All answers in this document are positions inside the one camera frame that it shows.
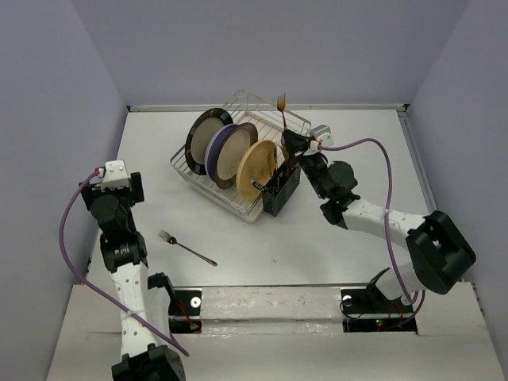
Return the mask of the black utensil caddy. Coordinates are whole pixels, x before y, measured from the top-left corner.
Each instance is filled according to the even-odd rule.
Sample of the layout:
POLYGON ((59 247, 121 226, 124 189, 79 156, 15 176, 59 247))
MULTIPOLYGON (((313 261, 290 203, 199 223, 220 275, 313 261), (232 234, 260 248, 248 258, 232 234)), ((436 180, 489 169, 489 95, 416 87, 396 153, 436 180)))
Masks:
POLYGON ((286 175, 286 164, 283 162, 279 169, 277 170, 278 174, 284 174, 283 185, 281 186, 280 192, 278 194, 272 192, 271 188, 271 180, 266 185, 270 188, 269 193, 262 193, 262 201, 264 212, 271 215, 272 217, 277 217, 279 213, 282 211, 283 207, 287 204, 288 200, 291 198, 292 194, 296 191, 300 184, 301 177, 301 168, 299 166, 291 168, 291 174, 289 176, 286 175))

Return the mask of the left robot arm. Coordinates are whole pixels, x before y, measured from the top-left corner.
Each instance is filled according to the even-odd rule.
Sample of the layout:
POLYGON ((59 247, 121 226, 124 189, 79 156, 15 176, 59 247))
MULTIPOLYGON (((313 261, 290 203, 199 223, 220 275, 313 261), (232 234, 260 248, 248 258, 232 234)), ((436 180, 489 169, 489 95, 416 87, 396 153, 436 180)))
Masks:
POLYGON ((112 161, 98 169, 98 176, 102 181, 85 186, 81 195, 101 230, 102 258, 116 300, 123 305, 121 359, 112 366, 112 377, 184 380, 183 362, 167 345, 167 312, 175 306, 175 292, 164 273, 148 273, 148 251, 131 210, 144 200, 140 173, 129 173, 124 163, 112 161))

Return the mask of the dark fork thin handle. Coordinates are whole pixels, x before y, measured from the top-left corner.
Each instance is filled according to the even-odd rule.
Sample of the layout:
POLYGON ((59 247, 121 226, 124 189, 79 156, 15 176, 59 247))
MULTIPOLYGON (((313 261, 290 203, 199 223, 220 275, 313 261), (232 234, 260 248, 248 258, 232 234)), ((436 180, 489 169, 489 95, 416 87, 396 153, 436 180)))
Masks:
POLYGON ((176 245, 176 246, 179 246, 180 248, 183 248, 184 250, 190 252, 191 254, 197 256, 199 259, 201 260, 204 260, 205 262, 207 262, 209 265, 213 266, 213 267, 216 267, 217 266, 217 262, 210 259, 209 257, 207 256, 204 256, 202 255, 201 253, 199 252, 196 252, 195 250, 187 247, 186 245, 184 244, 181 244, 173 235, 171 235, 170 233, 166 232, 165 230, 160 230, 158 232, 158 235, 159 237, 167 242, 168 244, 171 244, 171 245, 176 245))

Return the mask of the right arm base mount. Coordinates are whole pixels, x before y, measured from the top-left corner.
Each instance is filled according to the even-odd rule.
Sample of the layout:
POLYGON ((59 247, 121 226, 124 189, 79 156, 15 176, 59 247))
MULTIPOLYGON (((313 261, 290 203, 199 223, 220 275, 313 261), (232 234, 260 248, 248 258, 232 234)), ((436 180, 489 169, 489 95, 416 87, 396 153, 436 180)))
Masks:
POLYGON ((364 288, 341 291, 339 309, 345 333, 417 333, 414 309, 403 306, 400 298, 389 300, 376 288, 376 282, 388 271, 382 270, 364 288))

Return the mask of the knife dark handle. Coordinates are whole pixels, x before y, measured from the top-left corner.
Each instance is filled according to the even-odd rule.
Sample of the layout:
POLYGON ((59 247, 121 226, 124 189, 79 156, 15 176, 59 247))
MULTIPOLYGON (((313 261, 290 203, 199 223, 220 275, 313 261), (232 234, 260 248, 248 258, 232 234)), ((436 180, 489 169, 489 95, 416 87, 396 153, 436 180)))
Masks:
POLYGON ((270 192, 270 188, 267 187, 266 185, 263 185, 262 183, 259 183, 255 180, 252 180, 251 181, 252 185, 260 192, 262 193, 269 193, 270 192))

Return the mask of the yellow plate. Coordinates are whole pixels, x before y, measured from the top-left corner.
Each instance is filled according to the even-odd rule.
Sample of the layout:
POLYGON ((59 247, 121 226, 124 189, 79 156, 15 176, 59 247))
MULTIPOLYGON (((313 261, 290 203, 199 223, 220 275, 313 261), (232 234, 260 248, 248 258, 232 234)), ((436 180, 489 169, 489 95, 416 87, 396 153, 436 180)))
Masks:
POLYGON ((261 140, 251 146, 244 154, 236 176, 236 188, 240 196, 246 201, 253 201, 260 191, 251 183, 255 180, 263 185, 271 179, 271 158, 275 143, 271 140, 261 140))

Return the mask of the gold knife green handle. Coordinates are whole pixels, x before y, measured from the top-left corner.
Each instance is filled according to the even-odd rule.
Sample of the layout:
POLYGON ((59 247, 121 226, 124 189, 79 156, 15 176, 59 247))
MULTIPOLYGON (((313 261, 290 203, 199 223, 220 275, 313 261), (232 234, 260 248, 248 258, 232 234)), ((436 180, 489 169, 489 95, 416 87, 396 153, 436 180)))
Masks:
POLYGON ((275 190, 276 190, 276 187, 277 187, 277 147, 275 146, 273 148, 273 151, 272 151, 272 158, 271 158, 271 164, 272 164, 272 169, 271 169, 271 188, 272 188, 272 192, 275 193, 275 190))

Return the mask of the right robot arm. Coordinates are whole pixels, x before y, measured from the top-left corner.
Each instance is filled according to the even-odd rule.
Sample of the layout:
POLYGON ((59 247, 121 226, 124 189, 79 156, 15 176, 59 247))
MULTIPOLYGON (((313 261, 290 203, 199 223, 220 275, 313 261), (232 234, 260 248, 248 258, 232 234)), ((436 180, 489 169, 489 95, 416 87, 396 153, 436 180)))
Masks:
POLYGON ((306 137, 283 132, 283 147, 323 199, 320 209, 330 225, 383 238, 391 265, 368 284, 367 305, 383 311, 395 299, 431 291, 447 294, 476 262, 476 254, 456 224, 444 212, 408 214, 391 209, 391 201, 377 206, 354 193, 358 182, 352 166, 328 162, 335 150, 330 129, 321 125, 306 137))

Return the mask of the purple plate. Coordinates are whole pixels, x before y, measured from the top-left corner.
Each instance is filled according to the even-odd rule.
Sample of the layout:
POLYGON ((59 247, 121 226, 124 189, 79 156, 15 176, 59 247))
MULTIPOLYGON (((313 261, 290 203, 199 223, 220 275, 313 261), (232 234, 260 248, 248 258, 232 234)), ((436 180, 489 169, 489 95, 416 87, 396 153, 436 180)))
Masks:
POLYGON ((206 174, 215 180, 215 170, 217 169, 217 158, 225 138, 238 127, 237 124, 229 124, 219 129, 210 139, 205 154, 206 174))

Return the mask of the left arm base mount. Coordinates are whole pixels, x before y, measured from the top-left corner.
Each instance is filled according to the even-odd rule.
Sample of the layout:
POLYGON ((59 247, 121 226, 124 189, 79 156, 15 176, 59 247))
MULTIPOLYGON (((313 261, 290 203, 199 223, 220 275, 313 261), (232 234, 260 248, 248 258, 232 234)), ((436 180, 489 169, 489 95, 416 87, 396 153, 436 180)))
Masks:
POLYGON ((165 290, 169 297, 167 306, 169 331, 175 334, 200 333, 202 291, 175 289, 167 275, 156 273, 148 277, 148 289, 165 290))

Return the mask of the grey brown plate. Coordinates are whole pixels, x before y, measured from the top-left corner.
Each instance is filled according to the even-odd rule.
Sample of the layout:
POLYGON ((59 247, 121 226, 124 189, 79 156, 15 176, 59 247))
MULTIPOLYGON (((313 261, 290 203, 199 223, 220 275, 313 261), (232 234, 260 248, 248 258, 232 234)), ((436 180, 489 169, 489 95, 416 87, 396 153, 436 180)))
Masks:
POLYGON ((215 172, 215 183, 220 189, 229 189, 235 184, 244 154, 257 141, 257 128, 250 122, 239 124, 226 136, 217 157, 215 172))

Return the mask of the black rimmed plate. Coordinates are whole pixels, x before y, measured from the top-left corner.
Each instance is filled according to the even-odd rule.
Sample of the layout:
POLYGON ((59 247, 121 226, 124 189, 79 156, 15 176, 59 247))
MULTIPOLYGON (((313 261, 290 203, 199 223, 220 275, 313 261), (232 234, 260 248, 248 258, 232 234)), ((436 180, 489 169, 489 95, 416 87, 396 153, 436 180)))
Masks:
POLYGON ((202 113, 191 126, 184 146, 189 169, 197 175, 205 175, 205 154, 211 138, 226 125, 233 123, 228 111, 211 108, 202 113))

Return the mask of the gold fork green handle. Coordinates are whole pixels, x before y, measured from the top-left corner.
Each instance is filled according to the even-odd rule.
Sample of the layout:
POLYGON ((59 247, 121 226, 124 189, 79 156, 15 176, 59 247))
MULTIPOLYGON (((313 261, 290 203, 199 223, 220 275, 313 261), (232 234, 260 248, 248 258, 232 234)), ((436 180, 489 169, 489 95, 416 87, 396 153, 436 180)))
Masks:
MULTIPOLYGON (((286 121, 286 117, 285 117, 286 94, 282 94, 277 98, 276 108, 282 115, 283 133, 281 135, 281 144, 283 145, 284 148, 286 148, 285 135, 284 135, 285 131, 287 130, 287 121, 286 121)), ((288 163, 285 162, 285 164, 286 164, 286 175, 289 176, 291 174, 290 156, 289 156, 289 162, 288 163)))

